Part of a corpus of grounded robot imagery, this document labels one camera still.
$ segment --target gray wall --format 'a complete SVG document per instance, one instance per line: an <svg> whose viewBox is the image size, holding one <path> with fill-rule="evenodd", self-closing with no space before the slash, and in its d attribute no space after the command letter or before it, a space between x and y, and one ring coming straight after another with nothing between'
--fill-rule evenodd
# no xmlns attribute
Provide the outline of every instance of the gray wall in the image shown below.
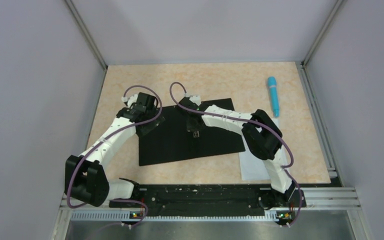
<svg viewBox="0 0 384 240"><path fill-rule="evenodd" d="M102 79L62 0L0 0L0 240L50 238Z"/></svg>
<svg viewBox="0 0 384 240"><path fill-rule="evenodd" d="M299 61L335 0L73 0L109 65Z"/></svg>
<svg viewBox="0 0 384 240"><path fill-rule="evenodd" d="M342 179L384 239L384 1L348 1L308 68Z"/></svg>

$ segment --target white paper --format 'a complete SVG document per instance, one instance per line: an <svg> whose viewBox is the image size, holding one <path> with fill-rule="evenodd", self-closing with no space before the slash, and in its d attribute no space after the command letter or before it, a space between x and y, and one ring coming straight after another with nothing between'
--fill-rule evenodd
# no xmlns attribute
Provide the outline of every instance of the white paper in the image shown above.
<svg viewBox="0 0 384 240"><path fill-rule="evenodd" d="M277 118L272 119L274 124L279 127L279 120ZM242 180L252 181L252 180L270 180L269 173L264 167L263 160L256 158L248 148L245 138L242 137L243 145L245 146L245 151L239 153L239 162L240 162L240 174ZM287 164L287 158L285 149L282 146L281 149L281 161L283 165Z"/></svg>

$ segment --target blue pen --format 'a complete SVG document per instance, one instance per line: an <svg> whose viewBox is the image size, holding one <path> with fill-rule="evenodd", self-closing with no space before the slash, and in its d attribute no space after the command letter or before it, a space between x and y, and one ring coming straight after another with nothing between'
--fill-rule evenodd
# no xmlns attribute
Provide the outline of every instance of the blue pen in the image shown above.
<svg viewBox="0 0 384 240"><path fill-rule="evenodd" d="M278 91L276 90L276 79L274 76L268 77L268 89L270 90L271 107L273 108L274 117L278 118L280 114Z"/></svg>

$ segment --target table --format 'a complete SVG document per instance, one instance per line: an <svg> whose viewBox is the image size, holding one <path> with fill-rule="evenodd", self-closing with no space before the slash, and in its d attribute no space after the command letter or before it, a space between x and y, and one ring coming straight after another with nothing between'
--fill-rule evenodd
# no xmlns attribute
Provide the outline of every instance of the table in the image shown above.
<svg viewBox="0 0 384 240"><path fill-rule="evenodd" d="M238 112L265 110L273 117L266 86L276 77L280 104L280 130L294 155L291 174L299 183L330 183L324 156L316 134L300 76L294 62L187 63L111 65L103 83L95 119L90 132L91 146L110 126L125 105L122 95L132 85L145 85L161 97L163 106L174 105L169 86L183 83L188 93L201 100L232 98ZM127 96L139 91L132 89ZM173 87L177 100L183 97ZM238 153L184 161L139 166L138 137L121 147L105 170L107 178L127 178L140 184L258 184L270 181L243 181Z"/></svg>

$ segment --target purple cable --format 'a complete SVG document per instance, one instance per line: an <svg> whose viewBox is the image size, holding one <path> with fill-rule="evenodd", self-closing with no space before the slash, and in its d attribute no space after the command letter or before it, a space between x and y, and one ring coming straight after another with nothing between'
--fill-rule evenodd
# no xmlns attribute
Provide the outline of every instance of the purple cable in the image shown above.
<svg viewBox="0 0 384 240"><path fill-rule="evenodd" d="M157 95L157 93L156 93L154 90L150 89L150 88L147 87L147 86L133 85L133 86L129 87L129 88L126 90L126 92L124 92L124 97L126 96L127 91L130 90L130 89L132 89L132 88L143 88L143 89L146 89L146 90L150 91L151 93L153 93L153 94L155 95L155 97L156 97L156 99L157 99L159 105L160 105L160 106L163 106L163 103L161 102L161 98ZM162 111L163 111L163 108L160 107L159 110L158 110L158 113L157 113L153 118L148 119L148 120L145 120L145 121L141 121L141 122L132 123L132 124L130 124L130 125L124 126L124 127L120 128L120 129L117 129L117 130L115 130L114 132L110 133L108 136L106 136L106 137L104 138L104 140L108 140L108 139L110 139L112 136L114 136L114 135L118 134L119 132L121 132L121 131L123 131L123 130L125 130L125 129L128 129L128 128L130 128L130 127L135 127L135 126L139 126L139 125L143 125L143 124L150 123L150 122L154 121L155 119L157 119L157 118L160 116L160 114L161 114ZM80 169L80 167L82 166L82 164L85 162L85 160L89 157L89 155L90 155L91 153L93 153L93 151L95 151L99 146L101 146L102 143L103 143L103 142L100 141L100 142L98 142L98 144L96 144L94 147L92 147L92 149L90 149L90 151L88 151L88 152L81 158L81 160L78 162L77 166L75 167L75 169L74 169L74 171L73 171L73 174L72 174L72 176L71 176L70 182L69 182L69 184L68 184L68 189L67 189L67 206L68 206L69 208L71 208L71 209L80 208L80 207L86 205L86 203L84 202L84 203L81 203L81 204L79 204L79 205L74 206L74 205L72 205L71 202L70 202L70 197L71 197L71 192L72 192L72 188L73 188L74 178L75 178L75 176L77 175L77 173L79 172L79 169ZM130 203L135 203L134 200L124 200L124 201L125 201L126 203L127 203L127 201L129 201Z"/></svg>
<svg viewBox="0 0 384 240"><path fill-rule="evenodd" d="M145 213L143 214L143 217L140 218L140 220L138 222L136 222L135 224L133 224L131 226L131 228L134 228L136 227L137 225L139 225L143 220L144 218L147 216L148 214L148 206L141 202L141 201L136 201L136 200L128 200L128 199L114 199L114 200L111 200L112 202L119 202L119 203L135 203L135 204L140 204L142 205L144 208L145 208ZM104 225L100 228L98 228L96 231L94 231L91 235L89 235L85 240L89 240L91 239L91 237L93 237L94 235L96 235L97 233L99 233L100 231L108 228L108 227L111 227L111 226L120 226L120 223L119 222L111 222L111 223L108 223L107 225Z"/></svg>
<svg viewBox="0 0 384 240"><path fill-rule="evenodd" d="M288 177L293 181L293 183L296 185L296 187L298 188L298 192L299 192L299 205L298 205L298 210L296 211L296 217L293 219L293 221L289 224L289 226L292 226L294 223L295 223L295 220L297 219L297 217L300 215L300 212L301 212L301 207L303 206L303 194L301 192L301 187L300 185L298 184L298 182L291 176L291 174L286 170L286 168L290 168L293 164L294 164L294 156L292 155L292 151L291 149L289 148L289 146L286 144L286 142L282 139L281 136L279 136L279 134L277 134L273 129L271 129L270 127L268 127L267 125L264 125L262 124L261 122L258 122L258 121L254 121L254 120L250 120L250 119L242 119L242 118L237 118L237 117L232 117L232 116L224 116L224 115L221 115L221 114L217 114L217 113L212 113L212 112L204 112L204 111L198 111L198 110L194 110L194 109L190 109L190 108L187 108L183 105L180 105L180 103L178 101L176 101L175 97L173 96L173 91L172 91L172 88L173 86L177 84L177 85L180 85L182 88L183 88L183 91L184 93L186 94L187 91L186 91L186 88L185 86L183 86L183 84L181 84L180 82L178 81L175 81L173 82L171 85L170 85L170 97L171 99L173 100L173 102L179 106L180 108L186 110L186 111L189 111L191 113L195 113L195 114L201 114L201 115L210 115L210 116L215 116L215 117L220 117L220 118L227 118L227 119L230 119L230 120L234 120L234 121L240 121L240 122L247 122L247 123L251 123L251 124L255 124L255 125L258 125L260 127L262 127L263 129L266 129L268 130L271 134L273 134L281 143L282 145L285 147L287 153L289 154L290 156L290 163L288 165L283 165L282 168L284 169L284 171L286 172L286 175L288 175Z"/></svg>

